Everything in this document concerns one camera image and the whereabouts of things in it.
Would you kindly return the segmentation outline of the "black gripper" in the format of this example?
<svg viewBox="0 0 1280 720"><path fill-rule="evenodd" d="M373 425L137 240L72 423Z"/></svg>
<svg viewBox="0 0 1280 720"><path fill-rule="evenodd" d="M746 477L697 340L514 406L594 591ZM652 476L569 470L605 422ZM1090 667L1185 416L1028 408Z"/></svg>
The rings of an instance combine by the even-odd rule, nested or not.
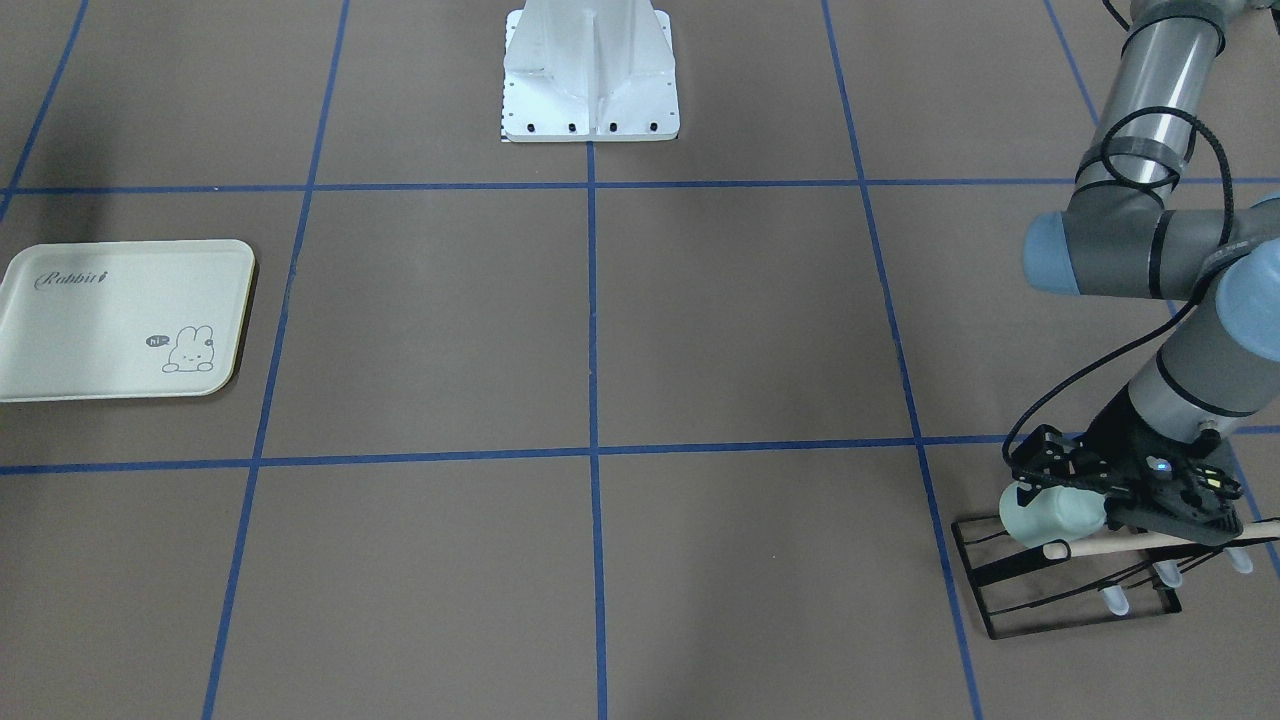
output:
<svg viewBox="0 0 1280 720"><path fill-rule="evenodd" d="M1235 502L1242 487L1211 457L1224 442L1212 421L1193 421L1188 439L1170 437L1119 391L1079 437L1037 427L1011 452L1012 482L1030 488L1084 489L1106 496L1106 523L1219 547L1244 530Z"/></svg>

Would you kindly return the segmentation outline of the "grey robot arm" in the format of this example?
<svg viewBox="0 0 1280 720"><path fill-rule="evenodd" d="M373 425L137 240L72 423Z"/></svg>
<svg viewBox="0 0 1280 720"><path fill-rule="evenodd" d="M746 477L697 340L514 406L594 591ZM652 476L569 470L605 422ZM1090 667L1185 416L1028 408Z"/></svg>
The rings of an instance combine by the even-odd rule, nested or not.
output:
<svg viewBox="0 0 1280 720"><path fill-rule="evenodd" d="M1243 533L1229 436L1277 398L1277 199L1235 201L1197 108L1229 29L1275 1L1134 1L1117 73L1062 211L1023 249L1046 292L1172 300L1153 357L1079 436L1006 443L1004 529L1037 550L1129 527L1208 547Z"/></svg>

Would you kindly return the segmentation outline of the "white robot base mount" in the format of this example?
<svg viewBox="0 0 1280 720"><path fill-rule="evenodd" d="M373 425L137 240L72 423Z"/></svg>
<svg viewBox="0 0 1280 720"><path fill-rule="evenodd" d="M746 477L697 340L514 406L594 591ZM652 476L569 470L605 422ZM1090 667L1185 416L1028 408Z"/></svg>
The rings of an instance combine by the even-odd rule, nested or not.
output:
<svg viewBox="0 0 1280 720"><path fill-rule="evenodd" d="M681 111L668 13L649 1L526 1L504 22L500 137L660 142Z"/></svg>

